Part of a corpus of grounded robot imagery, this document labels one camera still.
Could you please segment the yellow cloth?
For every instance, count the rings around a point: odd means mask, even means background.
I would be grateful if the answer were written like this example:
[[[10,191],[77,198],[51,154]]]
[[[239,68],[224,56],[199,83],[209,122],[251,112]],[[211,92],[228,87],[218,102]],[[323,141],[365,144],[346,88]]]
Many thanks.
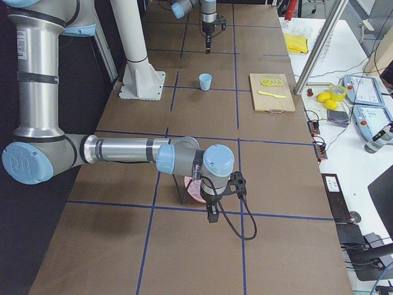
[[[307,54],[309,51],[308,40],[305,37],[284,34],[284,40],[289,52]]]

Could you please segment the aluminium frame post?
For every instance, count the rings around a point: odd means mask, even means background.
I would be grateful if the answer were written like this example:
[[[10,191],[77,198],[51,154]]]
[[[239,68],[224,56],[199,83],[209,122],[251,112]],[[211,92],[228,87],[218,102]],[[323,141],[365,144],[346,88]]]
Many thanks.
[[[334,28],[340,19],[343,11],[348,4],[348,0],[336,0],[333,2],[332,8],[328,13],[327,18],[317,36],[316,42],[314,43],[313,49],[305,63],[303,71],[298,79],[298,82],[294,88],[294,94],[301,95],[308,79],[311,77],[313,69],[316,67],[319,57],[324,49],[325,45],[331,34],[334,31]]]

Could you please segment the lower teach pendant tablet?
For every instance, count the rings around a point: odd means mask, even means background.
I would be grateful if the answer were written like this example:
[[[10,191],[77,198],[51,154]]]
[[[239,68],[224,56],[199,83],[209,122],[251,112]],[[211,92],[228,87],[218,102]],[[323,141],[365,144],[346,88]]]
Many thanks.
[[[361,136],[369,141],[384,126],[392,122],[392,115],[385,106],[354,105],[352,114]]]

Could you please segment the yellow tape roll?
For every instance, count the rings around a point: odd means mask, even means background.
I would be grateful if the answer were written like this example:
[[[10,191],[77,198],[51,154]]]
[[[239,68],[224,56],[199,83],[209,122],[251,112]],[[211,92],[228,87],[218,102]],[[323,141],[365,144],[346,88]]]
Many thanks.
[[[329,88],[329,94],[332,101],[340,102],[345,98],[347,88],[342,85],[333,85]]]

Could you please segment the purple notebook stack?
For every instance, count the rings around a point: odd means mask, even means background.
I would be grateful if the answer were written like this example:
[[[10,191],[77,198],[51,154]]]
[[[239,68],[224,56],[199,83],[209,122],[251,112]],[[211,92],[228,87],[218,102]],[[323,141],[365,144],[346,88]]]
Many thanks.
[[[350,118],[346,111],[327,110],[327,120],[341,127],[346,127],[350,123]]]

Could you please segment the light blue paper cup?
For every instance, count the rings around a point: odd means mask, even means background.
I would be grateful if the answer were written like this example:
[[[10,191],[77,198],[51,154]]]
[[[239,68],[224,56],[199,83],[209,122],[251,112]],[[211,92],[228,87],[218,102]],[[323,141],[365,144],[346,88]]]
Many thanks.
[[[211,87],[212,76],[208,73],[202,73],[198,77],[200,89],[203,91],[208,91]]]

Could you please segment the bamboo cutting board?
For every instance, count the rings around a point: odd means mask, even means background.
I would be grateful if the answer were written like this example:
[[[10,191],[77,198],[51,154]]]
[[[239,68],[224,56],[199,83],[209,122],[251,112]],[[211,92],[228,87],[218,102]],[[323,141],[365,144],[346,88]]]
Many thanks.
[[[266,86],[260,83],[263,79],[280,79],[283,81],[283,86]],[[256,112],[270,112],[283,113],[294,112],[295,105],[292,94],[288,85],[288,81],[284,74],[256,74],[250,73],[249,81],[251,85],[252,102],[254,111]],[[259,95],[258,91],[270,92],[278,95],[285,95],[287,98],[274,98],[271,96]]]

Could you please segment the yellow plastic knife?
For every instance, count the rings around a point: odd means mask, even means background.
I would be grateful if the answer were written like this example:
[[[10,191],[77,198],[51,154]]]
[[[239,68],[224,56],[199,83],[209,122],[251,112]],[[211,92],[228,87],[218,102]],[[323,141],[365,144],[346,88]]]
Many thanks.
[[[259,95],[271,96],[271,97],[279,98],[279,99],[287,98],[285,95],[278,95],[278,94],[274,94],[274,93],[270,93],[270,92],[258,91],[257,93]]]

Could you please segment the pile of clear ice cubes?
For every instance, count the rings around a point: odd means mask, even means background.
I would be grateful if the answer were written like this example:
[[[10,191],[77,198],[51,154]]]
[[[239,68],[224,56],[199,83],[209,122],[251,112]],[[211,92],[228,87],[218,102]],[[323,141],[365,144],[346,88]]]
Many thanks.
[[[202,200],[201,194],[200,194],[200,187],[201,187],[201,181],[192,181],[190,183],[189,188],[187,189],[189,195],[194,198],[195,200]]]

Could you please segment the teach pendant tablet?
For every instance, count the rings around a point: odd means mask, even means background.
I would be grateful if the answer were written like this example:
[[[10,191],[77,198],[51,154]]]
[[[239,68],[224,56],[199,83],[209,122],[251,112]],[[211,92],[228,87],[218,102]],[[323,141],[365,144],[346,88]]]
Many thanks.
[[[392,122],[392,115],[385,106],[354,105],[352,114],[361,136],[369,141],[384,126]]]
[[[343,78],[343,86],[347,90],[346,97],[352,104],[385,105],[381,90],[374,77],[346,74]]]

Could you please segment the upper teach pendant tablet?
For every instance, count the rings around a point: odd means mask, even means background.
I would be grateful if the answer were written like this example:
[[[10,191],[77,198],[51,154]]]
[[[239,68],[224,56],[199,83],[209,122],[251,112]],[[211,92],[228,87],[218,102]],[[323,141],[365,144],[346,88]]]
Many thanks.
[[[343,86],[347,90],[346,97],[352,104],[385,105],[381,90],[374,77],[346,74],[343,78]]]

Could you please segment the whole yellow lemon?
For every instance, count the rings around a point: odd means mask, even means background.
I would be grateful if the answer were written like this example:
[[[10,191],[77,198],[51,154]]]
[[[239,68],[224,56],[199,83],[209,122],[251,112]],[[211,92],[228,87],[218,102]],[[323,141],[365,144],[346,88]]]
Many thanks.
[[[330,99],[330,93],[329,92],[321,92],[320,94],[317,95],[316,99],[318,102],[324,103],[325,101]]]
[[[337,102],[333,101],[333,100],[325,100],[324,106],[326,109],[331,110],[331,111],[336,110],[338,107]]]

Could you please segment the pink bowl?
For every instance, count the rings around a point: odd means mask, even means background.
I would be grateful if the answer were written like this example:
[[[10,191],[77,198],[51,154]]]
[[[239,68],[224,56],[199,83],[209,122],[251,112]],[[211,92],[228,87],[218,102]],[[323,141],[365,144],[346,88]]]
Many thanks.
[[[184,184],[187,187],[187,193],[191,198],[200,203],[206,203],[206,201],[202,198],[200,194],[201,189],[201,180],[192,180],[191,177],[184,177]]]

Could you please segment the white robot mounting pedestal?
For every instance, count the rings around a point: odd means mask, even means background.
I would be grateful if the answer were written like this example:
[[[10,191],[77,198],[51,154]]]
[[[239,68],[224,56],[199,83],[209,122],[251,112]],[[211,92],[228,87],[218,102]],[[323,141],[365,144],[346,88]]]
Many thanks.
[[[137,1],[111,1],[122,46],[127,60],[120,98],[158,101],[166,77],[150,64]]]

